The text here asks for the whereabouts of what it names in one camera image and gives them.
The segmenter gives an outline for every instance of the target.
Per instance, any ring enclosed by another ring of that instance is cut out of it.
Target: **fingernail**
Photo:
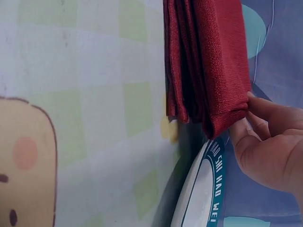
[[[248,97],[255,97],[255,95],[250,91],[247,93],[247,95],[248,95]]]

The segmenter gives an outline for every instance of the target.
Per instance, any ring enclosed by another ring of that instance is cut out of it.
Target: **folded red cloth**
[[[240,0],[164,0],[167,115],[213,139],[245,116],[250,91]]]

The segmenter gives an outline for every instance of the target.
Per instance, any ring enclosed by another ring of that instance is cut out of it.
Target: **teal circle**
[[[242,5],[242,12],[245,24],[247,55],[248,58],[252,58],[257,55],[257,50],[259,53],[263,48],[266,38],[266,26],[259,14],[248,6]]]

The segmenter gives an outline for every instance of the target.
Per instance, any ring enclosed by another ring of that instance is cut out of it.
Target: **cartoon face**
[[[0,226],[52,227],[56,140],[46,113],[0,98]]]

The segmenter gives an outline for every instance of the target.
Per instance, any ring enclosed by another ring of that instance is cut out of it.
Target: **hand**
[[[302,205],[303,110],[248,96],[246,118],[230,128],[240,169],[264,186],[293,193]]]

